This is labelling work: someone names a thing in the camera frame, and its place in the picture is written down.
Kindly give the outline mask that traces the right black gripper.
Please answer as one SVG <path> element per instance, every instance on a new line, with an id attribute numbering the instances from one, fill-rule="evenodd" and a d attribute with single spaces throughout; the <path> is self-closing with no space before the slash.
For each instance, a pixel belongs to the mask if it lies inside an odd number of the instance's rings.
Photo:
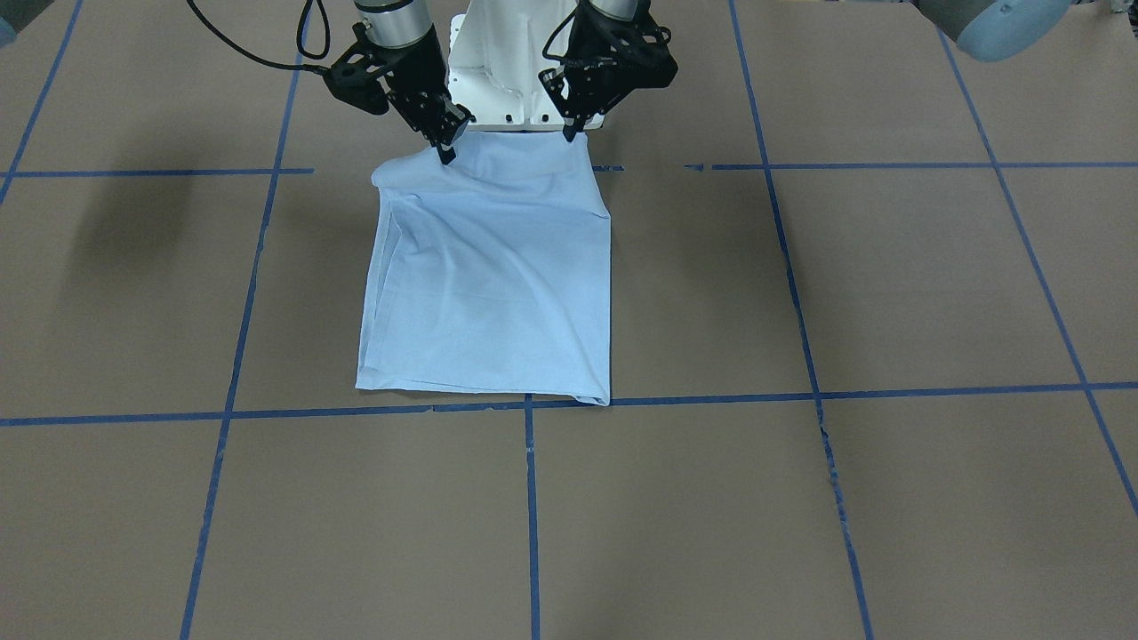
<path id="1" fill-rule="evenodd" d="M 382 49 L 388 72 L 388 99 L 406 124 L 438 154 L 443 165 L 457 156 L 455 142 L 476 121 L 463 105 L 456 105 L 446 85 L 447 69 L 438 36 L 423 36 L 406 47 Z"/>

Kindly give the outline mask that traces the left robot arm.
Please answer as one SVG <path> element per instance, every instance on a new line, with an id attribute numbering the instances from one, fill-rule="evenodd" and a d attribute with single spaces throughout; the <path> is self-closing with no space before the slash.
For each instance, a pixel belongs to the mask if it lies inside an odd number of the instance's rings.
<path id="1" fill-rule="evenodd" d="M 913 1 L 964 54 L 1001 61 L 1023 52 L 1067 13 L 1069 1 Z M 537 80 L 564 118 L 566 141 L 637 90 L 663 89 L 677 76 L 673 32 L 651 14 L 650 1 L 578 1 L 553 28 Z"/>

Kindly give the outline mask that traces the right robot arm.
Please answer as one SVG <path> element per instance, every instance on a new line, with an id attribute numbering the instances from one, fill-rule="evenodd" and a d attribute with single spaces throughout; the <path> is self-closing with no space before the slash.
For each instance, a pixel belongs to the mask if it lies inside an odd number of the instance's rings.
<path id="1" fill-rule="evenodd" d="M 453 101 L 437 28 L 423 1 L 357 1 L 354 40 L 333 61 L 331 23 L 322 1 L 302 5 L 295 32 L 300 61 L 273 61 L 253 54 L 226 36 L 203 8 L 188 1 L 196 20 L 246 60 L 264 68 L 305 72 L 324 81 L 337 101 L 369 115 L 394 109 L 421 134 L 447 165 L 456 157 L 456 140 L 473 122 L 472 114 Z"/>

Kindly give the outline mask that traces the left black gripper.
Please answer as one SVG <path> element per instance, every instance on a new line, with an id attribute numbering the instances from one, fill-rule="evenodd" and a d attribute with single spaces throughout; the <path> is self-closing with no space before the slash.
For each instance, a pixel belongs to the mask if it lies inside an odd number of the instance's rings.
<path id="1" fill-rule="evenodd" d="M 551 66 L 538 81 L 574 142 L 587 121 L 607 115 L 633 91 L 663 89 L 677 76 L 670 28 L 651 5 L 575 5 L 541 49 Z"/>

